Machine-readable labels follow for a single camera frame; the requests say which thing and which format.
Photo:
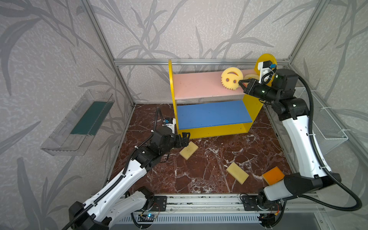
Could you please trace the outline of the yellow smiley sponge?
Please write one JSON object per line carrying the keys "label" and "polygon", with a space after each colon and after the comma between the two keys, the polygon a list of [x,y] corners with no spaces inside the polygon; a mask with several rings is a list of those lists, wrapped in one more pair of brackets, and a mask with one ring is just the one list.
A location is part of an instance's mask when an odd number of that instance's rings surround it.
{"label": "yellow smiley sponge", "polygon": [[259,76],[257,74],[247,74],[244,76],[243,78],[244,80],[247,80],[247,79],[256,79],[257,81],[259,80]]}
{"label": "yellow smiley sponge", "polygon": [[221,84],[228,90],[238,89],[240,80],[243,80],[243,73],[236,67],[227,68],[221,74]]}

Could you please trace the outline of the yellow rectangular sponge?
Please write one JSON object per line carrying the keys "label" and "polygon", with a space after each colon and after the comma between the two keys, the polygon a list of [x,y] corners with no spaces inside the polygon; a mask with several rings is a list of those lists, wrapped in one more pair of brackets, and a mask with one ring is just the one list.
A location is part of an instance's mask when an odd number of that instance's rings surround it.
{"label": "yellow rectangular sponge", "polygon": [[249,174],[245,172],[239,165],[236,163],[231,163],[226,171],[241,185],[248,179]]}

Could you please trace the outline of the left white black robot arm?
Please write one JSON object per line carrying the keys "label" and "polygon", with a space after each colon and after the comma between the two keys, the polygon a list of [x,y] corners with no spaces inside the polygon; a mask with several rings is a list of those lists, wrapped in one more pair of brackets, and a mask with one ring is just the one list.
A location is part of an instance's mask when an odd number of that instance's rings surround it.
{"label": "left white black robot arm", "polygon": [[189,145],[190,133],[174,134],[163,126],[136,146],[125,167],[97,194],[85,202],[75,202],[69,208],[70,221],[65,230],[109,230],[119,220],[135,211],[147,208],[154,195],[145,188],[124,198],[129,189],[172,149]]}

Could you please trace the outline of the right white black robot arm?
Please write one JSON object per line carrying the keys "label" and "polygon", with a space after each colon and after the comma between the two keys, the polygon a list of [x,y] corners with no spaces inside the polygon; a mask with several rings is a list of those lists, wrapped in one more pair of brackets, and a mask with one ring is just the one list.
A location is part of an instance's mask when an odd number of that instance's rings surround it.
{"label": "right white black robot arm", "polygon": [[[299,172],[264,187],[258,194],[258,205],[263,207],[274,201],[305,198],[339,211],[361,209],[361,199],[342,184],[341,176],[332,172],[321,154],[313,131],[314,100],[308,83],[292,70],[279,69],[273,74],[271,86],[256,79],[241,80],[239,85],[246,95],[272,107],[289,135],[299,164]],[[347,192],[355,200],[355,205],[340,207],[307,196],[308,192],[333,185]]]}

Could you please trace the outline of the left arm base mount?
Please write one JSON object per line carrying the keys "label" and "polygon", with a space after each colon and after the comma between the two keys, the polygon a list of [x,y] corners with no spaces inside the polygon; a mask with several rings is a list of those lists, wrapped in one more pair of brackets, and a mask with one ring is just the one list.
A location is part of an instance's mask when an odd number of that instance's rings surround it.
{"label": "left arm base mount", "polygon": [[161,212],[166,211],[166,206],[167,206],[167,196],[154,195],[153,197],[148,198],[148,200],[146,201],[145,205],[141,210]]}

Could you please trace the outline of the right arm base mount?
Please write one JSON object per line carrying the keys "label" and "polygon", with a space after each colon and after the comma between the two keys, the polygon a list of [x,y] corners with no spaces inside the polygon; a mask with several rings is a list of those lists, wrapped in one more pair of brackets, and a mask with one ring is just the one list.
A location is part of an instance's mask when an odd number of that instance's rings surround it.
{"label": "right arm base mount", "polygon": [[245,211],[279,212],[283,208],[280,200],[268,201],[262,195],[240,194],[239,198]]}

